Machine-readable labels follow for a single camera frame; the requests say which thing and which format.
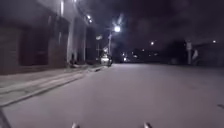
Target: utility pole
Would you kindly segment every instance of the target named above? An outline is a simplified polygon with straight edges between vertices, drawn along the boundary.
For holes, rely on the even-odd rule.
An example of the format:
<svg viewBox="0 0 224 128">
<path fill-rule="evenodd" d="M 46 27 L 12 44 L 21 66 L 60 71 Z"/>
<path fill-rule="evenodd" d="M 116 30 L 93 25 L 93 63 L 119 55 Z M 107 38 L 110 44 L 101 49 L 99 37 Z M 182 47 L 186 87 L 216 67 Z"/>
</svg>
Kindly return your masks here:
<svg viewBox="0 0 224 128">
<path fill-rule="evenodd" d="M 108 48 L 108 53 L 109 55 L 111 54 L 111 40 L 112 40 L 112 33 L 110 32 L 110 35 L 109 35 L 109 48 Z"/>
<path fill-rule="evenodd" d="M 83 40 L 83 61 L 86 61 L 86 37 L 87 36 L 87 27 L 84 29 L 84 40 Z"/>
<path fill-rule="evenodd" d="M 187 43 L 187 53 L 188 53 L 188 64 L 191 65 L 191 50 L 192 50 L 192 44 L 191 43 Z"/>
</svg>

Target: curb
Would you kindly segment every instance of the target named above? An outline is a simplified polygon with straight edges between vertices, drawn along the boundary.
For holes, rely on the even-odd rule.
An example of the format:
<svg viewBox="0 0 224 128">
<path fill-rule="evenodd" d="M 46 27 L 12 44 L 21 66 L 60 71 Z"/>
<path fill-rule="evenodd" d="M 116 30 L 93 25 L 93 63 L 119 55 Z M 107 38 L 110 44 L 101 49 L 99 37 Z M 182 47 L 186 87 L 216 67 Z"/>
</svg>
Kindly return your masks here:
<svg viewBox="0 0 224 128">
<path fill-rule="evenodd" d="M 89 70 L 87 70 L 87 71 L 89 71 L 89 72 L 98 72 L 98 71 L 103 70 L 104 68 L 105 68 L 105 67 L 97 67 L 97 68 L 94 68 L 94 69 L 89 69 Z M 23 101 L 23 100 L 26 100 L 26 99 L 29 99 L 29 98 L 32 98 L 32 97 L 34 97 L 34 96 L 37 96 L 37 95 L 41 95 L 41 94 L 47 93 L 47 92 L 49 92 L 49 91 L 51 91 L 51 90 L 53 90 L 53 89 L 56 89 L 56 88 L 61 87 L 61 86 L 64 86 L 64 85 L 69 84 L 69 83 L 71 83 L 71 82 L 74 82 L 74 81 L 76 81 L 76 80 L 80 80 L 80 79 L 84 78 L 84 77 L 86 76 L 86 74 L 87 74 L 87 73 L 85 73 L 85 71 L 84 71 L 84 73 L 83 73 L 82 75 L 80 75 L 80 76 L 78 76 L 78 77 L 76 77 L 76 78 L 74 78 L 74 79 L 72 79 L 72 80 L 69 80 L 69 81 L 67 81 L 67 82 L 64 82 L 64 83 L 62 83 L 62 84 L 56 84 L 56 85 L 54 85 L 54 86 L 50 86 L 50 87 L 47 87 L 47 88 L 39 89 L 39 90 L 34 91 L 34 92 L 31 92 L 31 93 L 29 93 L 29 94 L 27 94 L 27 95 L 18 97 L 18 98 L 16 98 L 16 99 L 8 100 L 8 101 L 6 101 L 6 102 L 1 103 L 1 104 L 0 104 L 0 108 L 10 106 L 10 105 L 12 105 L 12 104 L 18 103 L 18 102 L 20 102 L 20 101 Z"/>
</svg>

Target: asphalt road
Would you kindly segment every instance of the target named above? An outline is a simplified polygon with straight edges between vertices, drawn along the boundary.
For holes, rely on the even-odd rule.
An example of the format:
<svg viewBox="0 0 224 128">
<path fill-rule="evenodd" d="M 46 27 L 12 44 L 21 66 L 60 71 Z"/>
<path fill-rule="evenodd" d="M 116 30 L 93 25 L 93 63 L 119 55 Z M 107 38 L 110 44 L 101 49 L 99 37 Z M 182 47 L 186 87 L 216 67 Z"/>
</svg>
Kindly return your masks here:
<svg viewBox="0 0 224 128">
<path fill-rule="evenodd" d="M 224 128 L 224 71 L 114 65 L 4 109 L 12 128 Z"/>
</svg>

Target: light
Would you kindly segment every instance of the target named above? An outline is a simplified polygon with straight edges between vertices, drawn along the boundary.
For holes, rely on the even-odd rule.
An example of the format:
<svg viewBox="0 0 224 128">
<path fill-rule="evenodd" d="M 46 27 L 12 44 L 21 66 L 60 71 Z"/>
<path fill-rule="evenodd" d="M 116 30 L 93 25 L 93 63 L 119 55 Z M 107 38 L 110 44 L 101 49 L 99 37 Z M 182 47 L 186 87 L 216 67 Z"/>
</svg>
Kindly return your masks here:
<svg viewBox="0 0 224 128">
<path fill-rule="evenodd" d="M 101 40 L 103 37 L 100 35 L 100 36 L 97 36 L 96 37 L 96 40 Z"/>
<path fill-rule="evenodd" d="M 107 62 L 109 61 L 109 58 L 101 58 L 101 61 Z"/>
<path fill-rule="evenodd" d="M 108 52 L 108 48 L 104 48 L 103 51 L 104 51 L 104 52 Z"/>
<path fill-rule="evenodd" d="M 61 15 L 64 14 L 64 0 L 61 1 Z"/>
<path fill-rule="evenodd" d="M 125 61 L 125 62 L 127 61 L 127 58 L 126 58 L 126 57 L 124 58 L 124 61 Z"/>
<path fill-rule="evenodd" d="M 90 20 L 91 19 L 91 16 L 90 15 L 87 15 L 87 18 Z"/>
<path fill-rule="evenodd" d="M 155 44 L 155 43 L 152 41 L 152 42 L 151 42 L 151 45 L 153 46 L 154 44 Z"/>
<path fill-rule="evenodd" d="M 120 32 L 121 31 L 121 27 L 120 26 L 115 26 L 114 27 L 114 31 L 115 32 Z"/>
</svg>

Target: street light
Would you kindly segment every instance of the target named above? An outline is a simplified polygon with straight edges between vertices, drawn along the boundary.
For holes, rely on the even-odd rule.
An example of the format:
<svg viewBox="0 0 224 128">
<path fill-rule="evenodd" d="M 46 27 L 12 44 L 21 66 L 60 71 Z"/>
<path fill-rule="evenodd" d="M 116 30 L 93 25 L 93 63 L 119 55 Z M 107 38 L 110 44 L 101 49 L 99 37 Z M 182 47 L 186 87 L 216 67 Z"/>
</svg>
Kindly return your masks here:
<svg viewBox="0 0 224 128">
<path fill-rule="evenodd" d="M 152 46 L 154 45 L 154 42 L 153 42 L 153 41 L 151 42 L 151 45 L 152 45 Z"/>
<path fill-rule="evenodd" d="M 120 26 L 115 26 L 114 27 L 114 31 L 115 32 L 120 32 L 121 31 L 121 27 Z"/>
<path fill-rule="evenodd" d="M 118 25 L 115 25 L 114 28 L 113 28 L 113 32 L 116 32 L 116 33 L 119 33 L 121 32 L 121 27 L 118 26 Z M 111 54 L 111 40 L 112 40 L 112 31 L 110 32 L 110 35 L 109 35 L 109 54 Z"/>
<path fill-rule="evenodd" d="M 90 15 L 87 15 L 87 18 L 90 20 L 91 19 L 91 16 Z"/>
</svg>

